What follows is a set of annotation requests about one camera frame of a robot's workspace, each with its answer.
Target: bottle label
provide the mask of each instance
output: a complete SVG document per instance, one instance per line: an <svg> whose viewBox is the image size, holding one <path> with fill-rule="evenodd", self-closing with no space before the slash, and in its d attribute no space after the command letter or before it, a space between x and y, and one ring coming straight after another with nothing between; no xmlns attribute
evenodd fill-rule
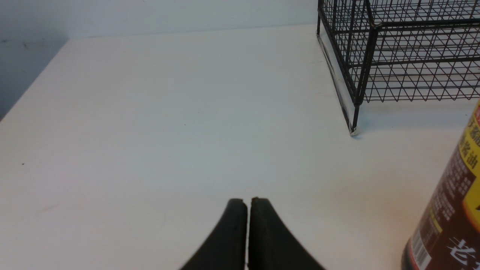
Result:
<svg viewBox="0 0 480 270"><path fill-rule="evenodd" d="M417 270L480 270L479 105L408 245Z"/></svg>

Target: black wire rack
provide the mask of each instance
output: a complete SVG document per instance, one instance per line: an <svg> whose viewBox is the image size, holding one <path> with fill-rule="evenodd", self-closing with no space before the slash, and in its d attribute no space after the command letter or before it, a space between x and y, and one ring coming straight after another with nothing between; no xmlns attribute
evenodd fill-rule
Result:
<svg viewBox="0 0 480 270"><path fill-rule="evenodd" d="M322 44L321 24L353 102L350 122L339 96L352 135L363 101L480 97L478 0L319 0Z"/></svg>

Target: gray wall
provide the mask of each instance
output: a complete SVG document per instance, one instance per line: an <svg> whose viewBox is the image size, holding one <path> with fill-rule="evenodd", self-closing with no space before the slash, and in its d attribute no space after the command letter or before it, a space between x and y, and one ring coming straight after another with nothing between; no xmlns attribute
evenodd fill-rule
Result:
<svg viewBox="0 0 480 270"><path fill-rule="evenodd" d="M0 119L69 38L316 22L317 0L4 0Z"/></svg>

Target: white tabletop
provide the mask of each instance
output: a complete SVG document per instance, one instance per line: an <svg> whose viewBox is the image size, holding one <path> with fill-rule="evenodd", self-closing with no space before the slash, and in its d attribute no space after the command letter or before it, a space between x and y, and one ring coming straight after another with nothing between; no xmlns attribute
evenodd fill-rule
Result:
<svg viewBox="0 0 480 270"><path fill-rule="evenodd" d="M0 269L175 270L229 198L329 270L397 270L475 101L349 136L314 25L69 41L0 122Z"/></svg>

